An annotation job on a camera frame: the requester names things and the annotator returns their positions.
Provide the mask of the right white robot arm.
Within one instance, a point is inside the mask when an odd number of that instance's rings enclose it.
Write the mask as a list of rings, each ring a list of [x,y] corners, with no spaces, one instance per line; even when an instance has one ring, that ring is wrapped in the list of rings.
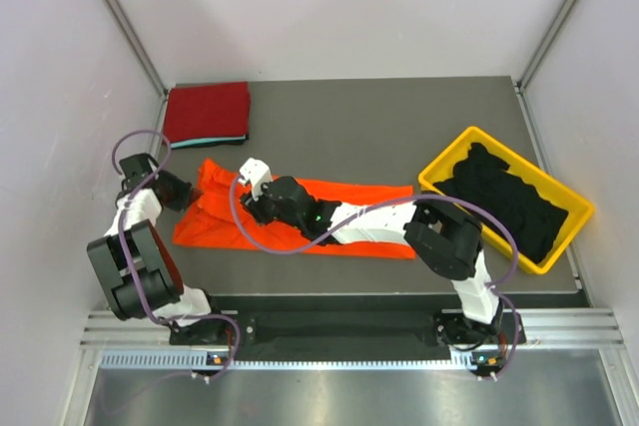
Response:
[[[406,246],[433,273],[449,280],[461,304],[461,328],[442,331],[449,344],[474,347],[502,329],[504,302],[486,266],[482,225],[458,203],[438,194],[392,199],[370,206],[318,199],[296,179],[234,179],[246,192],[231,201],[231,212],[247,212],[259,225],[281,223],[306,240],[297,254],[313,246],[357,243]]]

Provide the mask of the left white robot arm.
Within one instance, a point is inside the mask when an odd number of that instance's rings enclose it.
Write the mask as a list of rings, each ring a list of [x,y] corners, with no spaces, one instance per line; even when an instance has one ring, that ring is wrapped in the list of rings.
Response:
[[[185,285],[156,229],[163,211],[181,213],[202,193],[148,154],[121,160],[120,171],[113,222],[87,245],[111,311],[120,320],[150,319],[168,328],[172,345],[232,343],[233,325],[207,292]]]

